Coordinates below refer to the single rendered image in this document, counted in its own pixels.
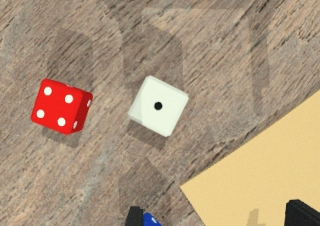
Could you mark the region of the blue die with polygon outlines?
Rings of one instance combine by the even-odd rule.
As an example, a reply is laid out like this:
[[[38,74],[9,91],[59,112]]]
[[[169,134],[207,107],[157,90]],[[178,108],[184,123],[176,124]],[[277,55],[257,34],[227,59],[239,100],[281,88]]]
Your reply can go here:
[[[150,213],[145,213],[144,226],[162,226],[162,225]]]

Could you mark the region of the white die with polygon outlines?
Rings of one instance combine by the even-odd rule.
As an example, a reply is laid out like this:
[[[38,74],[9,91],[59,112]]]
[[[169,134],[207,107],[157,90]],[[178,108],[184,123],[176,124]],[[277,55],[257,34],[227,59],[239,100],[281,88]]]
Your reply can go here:
[[[128,116],[164,136],[170,136],[188,99],[188,94],[150,75],[145,78]]]

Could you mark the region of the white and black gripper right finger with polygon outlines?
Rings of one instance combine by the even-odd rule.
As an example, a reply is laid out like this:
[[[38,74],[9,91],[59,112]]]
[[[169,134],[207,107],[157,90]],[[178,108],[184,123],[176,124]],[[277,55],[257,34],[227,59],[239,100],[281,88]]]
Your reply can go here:
[[[320,212],[299,199],[289,200],[284,226],[320,226]]]

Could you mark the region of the beige square mat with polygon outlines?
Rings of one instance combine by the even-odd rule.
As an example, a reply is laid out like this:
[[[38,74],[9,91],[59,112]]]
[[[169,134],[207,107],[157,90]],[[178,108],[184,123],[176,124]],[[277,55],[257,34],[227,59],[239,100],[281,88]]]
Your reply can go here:
[[[179,186],[206,226],[284,226],[293,199],[320,212],[320,88]]]

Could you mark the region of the red die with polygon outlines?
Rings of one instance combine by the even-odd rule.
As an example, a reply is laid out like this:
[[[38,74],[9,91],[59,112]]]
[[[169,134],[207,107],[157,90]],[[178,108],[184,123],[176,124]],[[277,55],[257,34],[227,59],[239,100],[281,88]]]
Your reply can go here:
[[[42,80],[31,120],[63,134],[82,130],[92,93],[64,83]]]

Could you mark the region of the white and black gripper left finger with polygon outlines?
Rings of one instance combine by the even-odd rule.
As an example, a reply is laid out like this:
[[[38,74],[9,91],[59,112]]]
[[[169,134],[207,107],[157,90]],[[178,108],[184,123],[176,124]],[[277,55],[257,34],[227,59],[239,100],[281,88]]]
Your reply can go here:
[[[144,214],[140,206],[130,206],[125,226],[144,226]]]

